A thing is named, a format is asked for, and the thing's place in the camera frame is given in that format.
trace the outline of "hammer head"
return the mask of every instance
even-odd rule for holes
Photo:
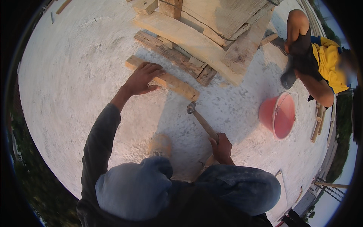
[[[187,106],[187,113],[191,114],[195,111],[195,106],[196,103],[195,102],[191,102],[188,106]]]

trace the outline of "blue jeans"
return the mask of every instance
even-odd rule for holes
[[[278,202],[278,180],[261,169],[213,165],[195,183],[170,180],[172,167],[167,158],[145,158],[140,164],[124,163],[112,167],[96,183],[101,209],[132,221],[149,220],[166,208],[170,198],[184,187],[203,187],[227,204],[256,216]]]

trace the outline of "red bucket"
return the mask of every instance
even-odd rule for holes
[[[295,103],[288,92],[265,100],[258,110],[259,121],[268,128],[275,139],[285,139],[295,122]]]

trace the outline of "white dusty surface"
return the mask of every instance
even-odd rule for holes
[[[282,141],[258,121],[262,101],[284,91],[280,76],[287,57],[266,44],[258,50],[243,83],[233,87],[217,74],[205,88],[161,55],[133,39],[132,2],[122,0],[72,1],[60,15],[54,2],[37,24],[26,47],[19,71],[20,96],[32,138],[44,160],[64,186],[81,197],[83,147],[103,107],[132,73],[125,60],[132,54],[156,62],[200,91],[197,110],[209,124],[225,132],[233,144],[236,165],[261,168],[275,174],[282,170],[288,207],[303,186],[308,190],[327,147],[329,118],[316,143],[315,102],[300,81],[291,88],[300,104],[291,134]],[[275,8],[269,28],[286,38],[288,12],[300,8],[285,0]],[[297,97],[293,95],[297,106]],[[208,136],[194,116],[186,113],[189,101],[166,89],[132,97],[122,112],[109,168],[147,157],[147,145],[157,133],[173,142],[174,178],[189,180],[199,171],[198,159],[211,151]],[[268,216],[272,222],[279,217]]]

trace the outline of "dark long-sleeve shirt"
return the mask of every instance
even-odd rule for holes
[[[169,207],[148,221],[127,221],[103,211],[97,202],[95,185],[99,176],[107,172],[120,121],[119,110],[108,104],[94,123],[83,150],[82,198],[77,204],[83,226],[272,226],[265,214],[251,217],[193,186],[182,189],[171,199]]]

